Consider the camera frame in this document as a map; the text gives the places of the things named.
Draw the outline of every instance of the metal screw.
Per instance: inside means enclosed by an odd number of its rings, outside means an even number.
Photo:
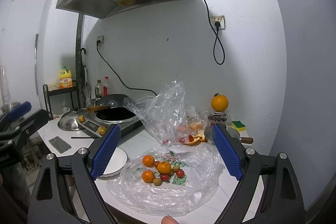
[[[255,153],[255,150],[253,148],[247,148],[246,153],[248,153],[249,155],[253,155]]]
[[[47,160],[51,160],[54,158],[54,154],[53,153],[50,153],[47,155]]]
[[[78,153],[81,155],[85,154],[86,152],[87,152],[87,149],[85,147],[82,147],[78,150]]]
[[[283,160],[285,160],[285,159],[287,158],[287,154],[286,154],[286,153],[283,153],[283,152],[281,152],[281,153],[279,154],[279,156],[280,156],[280,158],[282,158]]]

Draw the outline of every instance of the bottle with red cap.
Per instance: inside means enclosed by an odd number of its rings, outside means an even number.
[[[105,76],[105,81],[103,83],[103,96],[112,94],[112,87],[111,87],[111,83],[109,81],[109,77]]]

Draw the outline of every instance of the dark red fruit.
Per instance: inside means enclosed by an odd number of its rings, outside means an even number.
[[[160,175],[160,179],[162,181],[168,181],[170,179],[169,175],[168,174],[161,174]]]
[[[178,178],[183,178],[184,177],[184,171],[182,169],[176,171],[176,176]]]

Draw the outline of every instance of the power cord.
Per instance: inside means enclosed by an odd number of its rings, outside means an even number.
[[[111,65],[105,60],[105,58],[103,58],[103,56],[100,54],[99,50],[98,50],[98,45],[100,44],[100,40],[97,40],[97,52],[100,55],[100,57],[107,63],[107,65],[110,67],[111,70],[113,70],[113,72],[115,73],[115,75],[117,75],[117,77],[119,78],[120,82],[124,85],[124,87],[128,88],[129,90],[144,90],[144,91],[150,91],[153,92],[155,94],[155,96],[157,96],[156,92],[154,92],[153,90],[147,90],[147,89],[135,89],[135,88],[130,88],[128,86],[126,86],[124,84],[124,82],[122,81],[122,79],[120,78],[120,76],[116,73],[116,71],[111,67]]]
[[[223,44],[222,44],[221,40],[220,40],[219,37],[218,37],[219,27],[221,26],[221,23],[220,23],[219,21],[216,21],[216,22],[215,22],[215,27],[216,27],[216,31],[217,31],[217,32],[216,32],[215,29],[214,29],[214,27],[211,25],[210,12],[209,12],[208,4],[207,4],[206,0],[203,0],[203,1],[204,1],[204,3],[205,3],[206,8],[207,8],[208,19],[209,19],[210,27],[211,27],[211,29],[213,30],[214,34],[216,35],[216,40],[215,40],[215,43],[214,43],[214,45],[213,45],[213,51],[212,51],[212,53],[213,53],[213,58],[215,59],[215,62],[216,62],[218,65],[223,65],[223,64],[224,64],[224,61],[225,61],[225,51],[224,51]],[[217,40],[218,40],[218,42],[219,42],[219,44],[220,44],[220,46],[221,46],[221,48],[222,48],[222,51],[223,51],[223,61],[222,61],[221,63],[219,63],[219,62],[217,61],[216,56],[215,56],[215,47],[216,47]]]

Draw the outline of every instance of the black plug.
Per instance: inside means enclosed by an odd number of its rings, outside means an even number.
[[[215,22],[215,27],[216,27],[216,31],[219,31],[219,27],[221,26],[221,23],[219,21]]]

